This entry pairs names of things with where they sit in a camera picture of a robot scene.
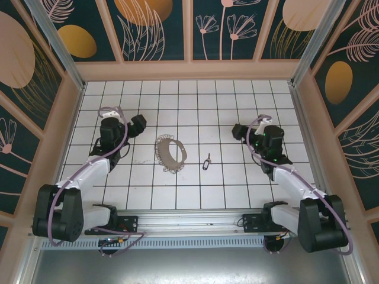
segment yellow circle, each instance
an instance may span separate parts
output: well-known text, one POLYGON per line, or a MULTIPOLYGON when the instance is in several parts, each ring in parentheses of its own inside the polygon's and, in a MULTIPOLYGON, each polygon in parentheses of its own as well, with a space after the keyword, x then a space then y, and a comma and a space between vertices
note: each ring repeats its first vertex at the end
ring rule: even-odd
POLYGON ((166 20, 172 11, 172 0, 114 0, 117 9, 125 19, 136 25, 153 25, 155 20, 147 12, 145 2, 152 14, 158 14, 160 20, 166 20))
POLYGON ((71 55, 89 58, 96 53, 97 47, 94 38, 82 27, 65 25, 58 30, 58 33, 71 55))
POLYGON ((343 61, 334 63, 327 72, 325 94, 334 105, 341 103, 348 95, 353 82, 353 72, 349 64, 343 61))

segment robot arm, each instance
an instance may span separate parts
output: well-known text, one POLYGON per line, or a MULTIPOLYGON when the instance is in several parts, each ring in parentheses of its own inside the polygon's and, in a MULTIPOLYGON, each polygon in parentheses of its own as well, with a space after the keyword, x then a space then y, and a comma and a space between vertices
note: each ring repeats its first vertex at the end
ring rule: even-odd
MULTIPOLYGON (((142 115, 133 117, 131 121, 133 125, 128 123, 127 138, 123 146, 129 145, 128 140, 137 137, 146 128, 146 120, 142 115)), ((52 200, 57 191, 67 182, 69 185, 59 196, 59 202, 54 209, 53 238, 75 241, 83 231, 90 228, 104 227, 115 230, 118 226, 116 207, 91 204, 83 201, 82 197, 92 189, 96 181, 110 173, 121 159, 121 149, 119 149, 114 154, 91 163, 92 160, 116 149, 123 140, 125 129, 122 119, 116 112, 104 114, 100 126, 100 138, 97 139, 86 161, 89 166, 72 180, 68 177, 55 185, 44 185, 40 188, 32 226, 34 235, 47 237, 47 223, 52 200)))
MULTIPOLYGON (((282 153, 284 131, 271 123, 271 120, 262 119, 259 127, 250 132, 250 137, 247 137, 248 127, 244 125, 236 124, 232 133, 235 139, 243 140, 244 143, 246 143, 246 139, 249 139, 254 152, 266 161, 286 166, 292 165, 292 162, 282 153)), ((338 217, 346 224, 343 204, 338 196, 329 196, 316 188, 310 191, 291 172, 279 167, 261 162, 261 168, 272 181, 277 182, 291 196, 291 199, 299 207, 299 209, 292 208, 283 201, 264 204, 260 220, 264 220, 266 228, 270 227, 270 224, 285 227, 298 235, 303 249, 308 252, 343 247, 348 244, 342 227, 314 193, 317 192, 325 198, 338 217)))

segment key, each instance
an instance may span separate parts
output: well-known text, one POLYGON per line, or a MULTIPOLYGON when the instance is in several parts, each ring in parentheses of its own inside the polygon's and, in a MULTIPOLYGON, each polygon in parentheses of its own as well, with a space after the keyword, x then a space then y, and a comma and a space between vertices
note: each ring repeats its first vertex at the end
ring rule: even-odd
POLYGON ((203 170, 207 170, 209 165, 212 163, 211 160, 211 153, 208 154, 208 159, 204 161, 203 163, 203 170))

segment mounting plate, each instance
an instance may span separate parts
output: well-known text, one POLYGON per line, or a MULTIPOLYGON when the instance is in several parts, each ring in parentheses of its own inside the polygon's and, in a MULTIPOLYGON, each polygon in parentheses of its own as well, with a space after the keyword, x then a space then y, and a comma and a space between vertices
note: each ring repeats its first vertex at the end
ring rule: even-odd
POLYGON ((263 220, 261 214, 243 214, 243 231, 245 233, 284 232, 287 229, 273 222, 263 220))
MULTIPOLYGON (((138 216, 118 216, 117 217, 117 224, 118 227, 116 229, 107 228, 107 226, 103 226, 101 228, 119 231, 120 234, 126 231, 130 233, 136 233, 138 229, 138 216)), ((89 229, 84 232, 86 235, 109 235, 109 233, 99 231, 99 230, 93 230, 89 229)))

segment pink circle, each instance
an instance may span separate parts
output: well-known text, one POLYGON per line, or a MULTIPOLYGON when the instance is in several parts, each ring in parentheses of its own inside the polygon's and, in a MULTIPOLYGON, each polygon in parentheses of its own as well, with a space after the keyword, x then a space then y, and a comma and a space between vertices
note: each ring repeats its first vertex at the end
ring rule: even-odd
POLYGON ((232 40, 237 40, 237 39, 238 39, 238 35, 236 35, 236 34, 231 34, 231 35, 230 35, 230 38, 231 38, 232 40))
POLYGON ((7 144, 2 148, 4 154, 9 154, 12 151, 12 144, 7 144))
POLYGON ((221 0, 221 4, 223 4, 224 7, 229 8, 233 6, 233 0, 221 0))

